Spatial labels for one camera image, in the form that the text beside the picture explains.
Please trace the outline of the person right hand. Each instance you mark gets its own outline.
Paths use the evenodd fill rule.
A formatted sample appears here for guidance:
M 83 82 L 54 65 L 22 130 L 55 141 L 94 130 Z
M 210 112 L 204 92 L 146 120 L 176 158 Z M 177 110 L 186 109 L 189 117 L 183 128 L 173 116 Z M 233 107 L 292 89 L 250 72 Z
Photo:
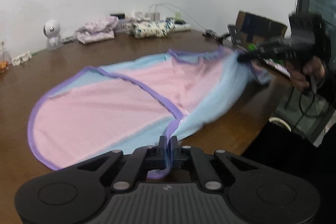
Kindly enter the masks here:
M 306 76 L 313 76 L 315 83 L 320 84 L 325 78 L 325 66 L 318 57 L 313 57 L 303 68 L 295 66 L 286 61 L 286 69 L 290 74 L 291 84 L 299 91 L 303 91 L 310 87 Z

